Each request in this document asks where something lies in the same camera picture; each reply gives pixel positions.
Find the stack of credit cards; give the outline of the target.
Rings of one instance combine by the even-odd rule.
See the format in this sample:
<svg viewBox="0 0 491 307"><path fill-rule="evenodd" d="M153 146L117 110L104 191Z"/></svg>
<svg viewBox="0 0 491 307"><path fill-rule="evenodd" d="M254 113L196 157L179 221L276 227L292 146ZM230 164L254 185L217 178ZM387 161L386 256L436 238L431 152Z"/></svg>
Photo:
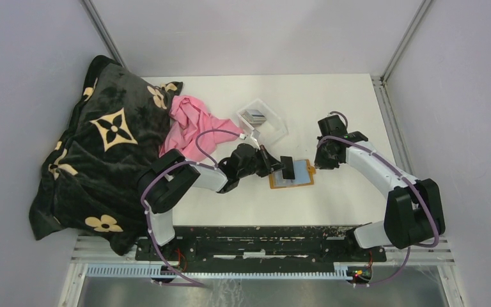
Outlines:
<svg viewBox="0 0 491 307"><path fill-rule="evenodd" d="M257 109L246 109L242 116L252 126L262 125L267 121L265 115Z"/></svg>

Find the black vip card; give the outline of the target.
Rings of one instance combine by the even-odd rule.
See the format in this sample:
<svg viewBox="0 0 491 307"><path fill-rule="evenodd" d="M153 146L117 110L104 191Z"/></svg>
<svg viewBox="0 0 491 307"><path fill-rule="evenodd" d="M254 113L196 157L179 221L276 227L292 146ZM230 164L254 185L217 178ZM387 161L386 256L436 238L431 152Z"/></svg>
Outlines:
<svg viewBox="0 0 491 307"><path fill-rule="evenodd" d="M281 156L281 163L283 164L282 178L285 180L295 180L295 168L294 160L290 156Z"/></svg>

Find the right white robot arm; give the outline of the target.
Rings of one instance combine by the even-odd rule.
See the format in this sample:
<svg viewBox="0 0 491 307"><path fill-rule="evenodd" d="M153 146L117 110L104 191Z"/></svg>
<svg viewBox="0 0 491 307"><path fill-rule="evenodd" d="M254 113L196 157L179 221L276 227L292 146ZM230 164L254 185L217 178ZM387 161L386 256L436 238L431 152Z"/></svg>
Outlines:
<svg viewBox="0 0 491 307"><path fill-rule="evenodd" d="M418 179L389 162L362 132L348 131L347 118L338 112L319 120L318 127L321 135L315 168L335 169L346 164L368 179L386 200L383 220L347 232L343 251L348 259L360 261L370 248L378 246L433 248L439 243L446 225L435 181Z"/></svg>

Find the white plastic tray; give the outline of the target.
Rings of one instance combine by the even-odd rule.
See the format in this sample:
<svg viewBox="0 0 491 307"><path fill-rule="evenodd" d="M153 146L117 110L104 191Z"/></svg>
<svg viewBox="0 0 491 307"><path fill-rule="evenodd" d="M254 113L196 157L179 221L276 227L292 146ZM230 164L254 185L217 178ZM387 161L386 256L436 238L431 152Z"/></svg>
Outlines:
<svg viewBox="0 0 491 307"><path fill-rule="evenodd" d="M258 148L272 146L288 135L283 119L264 101L257 98L236 111L245 141Z"/></svg>

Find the yellow leather card holder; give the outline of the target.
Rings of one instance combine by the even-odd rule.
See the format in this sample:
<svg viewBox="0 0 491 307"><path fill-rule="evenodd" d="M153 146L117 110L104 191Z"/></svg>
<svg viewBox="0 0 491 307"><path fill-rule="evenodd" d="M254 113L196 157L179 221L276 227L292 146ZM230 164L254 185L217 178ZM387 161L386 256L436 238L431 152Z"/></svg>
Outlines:
<svg viewBox="0 0 491 307"><path fill-rule="evenodd" d="M308 159L294 160L292 157L281 156L283 169L269 175L271 189L284 189L313 185L316 169Z"/></svg>

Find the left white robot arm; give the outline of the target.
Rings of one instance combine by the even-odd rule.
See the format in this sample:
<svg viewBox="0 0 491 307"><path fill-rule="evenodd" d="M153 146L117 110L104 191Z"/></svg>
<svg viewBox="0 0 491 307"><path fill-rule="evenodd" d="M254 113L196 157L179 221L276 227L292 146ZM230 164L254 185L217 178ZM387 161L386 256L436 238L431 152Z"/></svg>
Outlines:
<svg viewBox="0 0 491 307"><path fill-rule="evenodd" d="M161 260L170 259L176 250L173 208L192 188L225 194L236 188L242 178L266 177L285 169L285 164L261 145L239 144L229 157L211 166L170 150L137 178L139 201L144 208L151 251Z"/></svg>

